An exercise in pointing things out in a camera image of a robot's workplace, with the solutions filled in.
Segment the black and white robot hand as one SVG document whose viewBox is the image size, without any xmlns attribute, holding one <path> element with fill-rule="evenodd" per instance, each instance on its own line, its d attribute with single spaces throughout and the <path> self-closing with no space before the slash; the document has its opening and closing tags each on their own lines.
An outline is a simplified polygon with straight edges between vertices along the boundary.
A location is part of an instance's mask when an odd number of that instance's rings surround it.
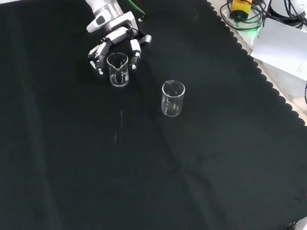
<svg viewBox="0 0 307 230">
<path fill-rule="evenodd" d="M 87 26 L 87 32 L 92 33 L 98 30 L 103 30 L 101 43 L 90 50 L 88 59 L 90 65 L 99 75 L 103 75 L 105 71 L 106 56 L 110 48 L 125 40 L 129 40 L 133 53 L 129 67 L 132 70 L 136 70 L 139 67 L 141 48 L 148 45 L 152 37 L 138 30 L 136 19 L 132 12 L 126 12 L 116 18 L 112 17 L 108 10 L 98 13 Z"/>
</svg>

